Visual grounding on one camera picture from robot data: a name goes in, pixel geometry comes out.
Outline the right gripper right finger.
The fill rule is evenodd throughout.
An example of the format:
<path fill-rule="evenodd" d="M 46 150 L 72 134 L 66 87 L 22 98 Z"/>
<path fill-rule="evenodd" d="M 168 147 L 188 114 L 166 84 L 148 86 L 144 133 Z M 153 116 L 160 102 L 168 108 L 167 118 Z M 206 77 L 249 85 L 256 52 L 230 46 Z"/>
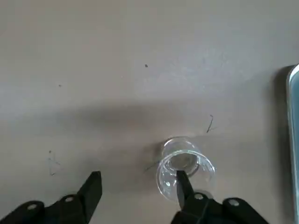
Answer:
<path fill-rule="evenodd" d="M 265 224 L 267 221 L 245 200 L 232 197 L 219 203 L 197 193 L 185 171 L 178 170 L 177 196 L 181 208 L 173 224 Z"/>

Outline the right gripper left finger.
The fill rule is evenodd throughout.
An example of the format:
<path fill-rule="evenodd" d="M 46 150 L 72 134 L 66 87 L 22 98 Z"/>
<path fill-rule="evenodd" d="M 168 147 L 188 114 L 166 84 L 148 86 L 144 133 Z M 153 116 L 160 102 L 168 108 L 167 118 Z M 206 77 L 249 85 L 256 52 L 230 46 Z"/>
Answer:
<path fill-rule="evenodd" d="M 100 171 L 93 171 L 75 194 L 63 196 L 46 207 L 41 201 L 28 201 L 11 211 L 2 224 L 88 224 L 102 197 Z"/>

